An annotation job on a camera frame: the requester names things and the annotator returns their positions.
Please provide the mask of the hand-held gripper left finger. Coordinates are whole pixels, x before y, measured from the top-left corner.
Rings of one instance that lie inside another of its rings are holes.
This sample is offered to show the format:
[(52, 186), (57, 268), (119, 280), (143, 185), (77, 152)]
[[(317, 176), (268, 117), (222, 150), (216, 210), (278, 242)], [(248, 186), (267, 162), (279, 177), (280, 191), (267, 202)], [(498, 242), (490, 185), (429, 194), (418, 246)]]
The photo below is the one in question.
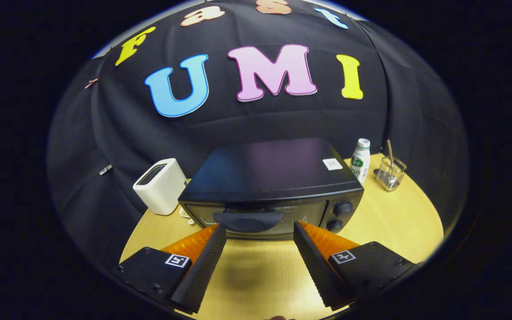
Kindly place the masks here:
[(197, 313), (225, 244), (225, 227), (215, 224), (161, 250), (143, 247), (112, 275), (162, 307)]

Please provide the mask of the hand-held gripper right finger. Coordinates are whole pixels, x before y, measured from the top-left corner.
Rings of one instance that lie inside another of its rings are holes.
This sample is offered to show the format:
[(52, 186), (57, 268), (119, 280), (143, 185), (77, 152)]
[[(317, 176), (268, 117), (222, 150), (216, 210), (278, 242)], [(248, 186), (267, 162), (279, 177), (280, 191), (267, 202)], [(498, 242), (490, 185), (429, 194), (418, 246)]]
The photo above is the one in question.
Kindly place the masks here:
[(363, 304), (410, 277), (416, 264), (376, 241), (357, 244), (305, 223), (293, 223), (293, 241), (326, 307)]

